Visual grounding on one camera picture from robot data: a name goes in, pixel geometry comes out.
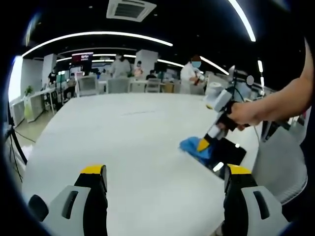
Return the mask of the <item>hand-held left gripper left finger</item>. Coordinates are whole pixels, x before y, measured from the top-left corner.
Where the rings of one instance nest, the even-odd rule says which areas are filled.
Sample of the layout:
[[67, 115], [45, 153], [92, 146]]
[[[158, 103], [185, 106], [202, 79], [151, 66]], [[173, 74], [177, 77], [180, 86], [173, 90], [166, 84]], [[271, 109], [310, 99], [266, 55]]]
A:
[[106, 166], [85, 167], [50, 203], [43, 224], [53, 236], [106, 236], [106, 194]]

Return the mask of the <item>person's right hand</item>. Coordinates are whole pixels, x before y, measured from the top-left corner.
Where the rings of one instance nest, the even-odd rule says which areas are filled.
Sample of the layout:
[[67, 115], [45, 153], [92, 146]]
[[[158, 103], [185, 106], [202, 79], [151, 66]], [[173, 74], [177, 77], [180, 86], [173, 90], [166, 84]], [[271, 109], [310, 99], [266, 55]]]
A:
[[234, 103], [228, 117], [237, 124], [238, 129], [242, 130], [246, 125], [258, 125], [263, 121], [264, 109], [258, 101]]

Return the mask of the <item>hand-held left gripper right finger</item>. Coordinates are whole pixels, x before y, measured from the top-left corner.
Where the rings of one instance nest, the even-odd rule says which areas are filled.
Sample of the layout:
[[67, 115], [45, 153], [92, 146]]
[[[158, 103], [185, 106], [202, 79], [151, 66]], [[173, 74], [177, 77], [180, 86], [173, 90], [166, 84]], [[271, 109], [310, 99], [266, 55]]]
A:
[[224, 176], [224, 236], [279, 236], [289, 225], [282, 204], [250, 170], [227, 164]]

